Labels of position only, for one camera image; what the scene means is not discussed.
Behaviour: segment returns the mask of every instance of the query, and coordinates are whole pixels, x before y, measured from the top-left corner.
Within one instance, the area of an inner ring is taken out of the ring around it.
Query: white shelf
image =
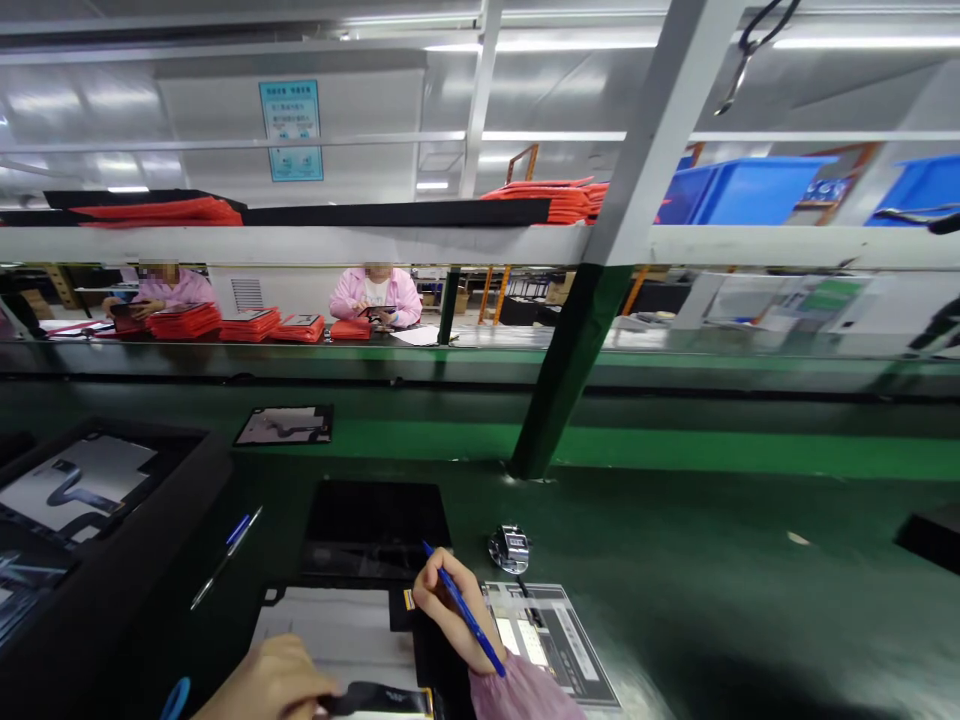
[[[0,228],[0,261],[210,266],[577,265],[590,228]],[[654,225],[637,265],[960,270],[960,235],[924,228]]]
[[[576,265],[590,228],[0,228],[0,262],[329,265]]]

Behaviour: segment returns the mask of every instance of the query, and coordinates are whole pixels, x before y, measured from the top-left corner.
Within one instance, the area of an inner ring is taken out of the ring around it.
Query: blue pen
[[[423,549],[427,551],[427,557],[433,555],[433,548],[430,547],[426,540],[423,541]],[[470,612],[470,608],[467,607],[467,603],[464,601],[463,595],[460,594],[460,590],[453,582],[453,578],[450,577],[450,573],[443,568],[440,568],[440,579],[443,580],[443,584],[446,585],[447,592],[450,593],[450,597],[452,597],[454,602],[457,603],[457,607],[460,609],[460,615],[463,616],[463,621],[467,623],[467,627],[470,628],[470,632],[473,633],[473,636],[477,639],[477,642],[480,643],[480,647],[483,648],[484,654],[490,659],[490,662],[493,663],[493,669],[497,671],[497,675],[500,677],[506,677],[507,669],[503,666],[503,663],[500,662],[500,658],[497,657],[497,653],[493,650],[493,645],[490,644],[490,641],[487,640],[487,636],[484,635],[483,630],[480,629],[480,625],[477,624],[477,619],[473,616],[473,613]]]

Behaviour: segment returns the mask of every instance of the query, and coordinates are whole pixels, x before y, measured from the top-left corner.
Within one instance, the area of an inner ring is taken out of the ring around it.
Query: cardboard box
[[[567,301],[567,295],[570,294],[570,288],[573,287],[576,276],[576,272],[569,272],[564,275],[563,282],[554,280],[550,283],[547,288],[547,305],[563,305]]]
[[[33,308],[33,314],[37,316],[37,320],[55,319],[53,317],[53,310],[50,309],[50,305],[43,299],[43,295],[40,294],[39,290],[22,290],[20,294],[30,303],[30,307]]]
[[[470,299],[470,293],[466,288],[457,288],[457,302],[454,305],[453,314],[463,315],[467,311],[467,301]]]

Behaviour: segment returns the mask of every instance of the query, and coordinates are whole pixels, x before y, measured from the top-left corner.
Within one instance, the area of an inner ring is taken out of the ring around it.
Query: black cable
[[[733,107],[734,101],[737,99],[737,93],[740,91],[740,86],[743,85],[743,81],[747,76],[747,65],[750,63],[750,60],[756,54],[757,50],[766,45],[768,42],[773,40],[779,34],[786,24],[790,22],[790,18],[793,17],[793,13],[796,11],[797,7],[800,5],[800,0],[790,0],[790,5],[787,7],[786,11],[783,13],[783,16],[780,18],[780,21],[776,26],[768,32],[760,40],[750,41],[750,33],[752,33],[757,25],[759,25],[771,12],[777,7],[783,0],[773,0],[769,5],[765,6],[754,16],[750,22],[747,23],[747,27],[743,29],[743,33],[740,35],[740,41],[737,43],[737,47],[740,49],[740,64],[737,66],[737,71],[733,76],[733,84],[730,86],[730,92],[727,93],[727,96],[724,98],[723,102],[720,103],[720,107],[714,111],[714,115],[719,116],[725,114],[730,108]]]
[[[800,0],[791,0],[790,5],[780,18],[780,22],[778,22],[773,30],[768,32],[763,39],[754,40],[752,43],[750,42],[750,33],[752,33],[756,29],[757,25],[763,22],[767,15],[773,12],[774,8],[776,8],[781,2],[783,2],[783,0],[773,0],[773,2],[764,7],[749,23],[747,23],[747,27],[743,29],[743,34],[740,36],[740,42],[738,43],[743,52],[747,52],[748,50],[755,51],[761,45],[766,45],[768,42],[773,40],[773,38],[779,35],[780,31],[783,30],[788,22],[790,22],[790,18],[793,17],[793,13],[796,12],[797,7],[800,5]]]

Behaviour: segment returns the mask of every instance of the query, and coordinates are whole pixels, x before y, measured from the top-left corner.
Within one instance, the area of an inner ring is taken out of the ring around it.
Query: blue plastic bin
[[[905,168],[903,175],[877,205],[877,210],[891,207],[904,211],[922,210],[960,203],[960,155],[910,160],[897,165]],[[921,214],[935,217],[949,215],[958,209]],[[889,218],[870,218],[866,224],[905,227],[904,223]]]
[[[674,174],[663,225],[782,225],[824,165],[837,158],[743,158]]]

